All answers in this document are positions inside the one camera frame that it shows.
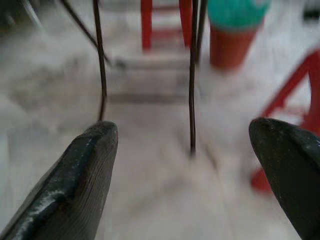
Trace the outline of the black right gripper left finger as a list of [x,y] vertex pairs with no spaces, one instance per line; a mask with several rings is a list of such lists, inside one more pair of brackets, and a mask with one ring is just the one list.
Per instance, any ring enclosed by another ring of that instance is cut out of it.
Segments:
[[119,134],[99,121],[39,179],[1,232],[3,240],[93,240],[110,189]]

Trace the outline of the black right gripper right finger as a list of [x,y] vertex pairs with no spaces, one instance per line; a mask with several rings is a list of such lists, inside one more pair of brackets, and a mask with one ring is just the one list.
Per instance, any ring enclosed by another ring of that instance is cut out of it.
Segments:
[[256,118],[250,143],[280,207],[302,240],[320,238],[320,138],[297,125]]

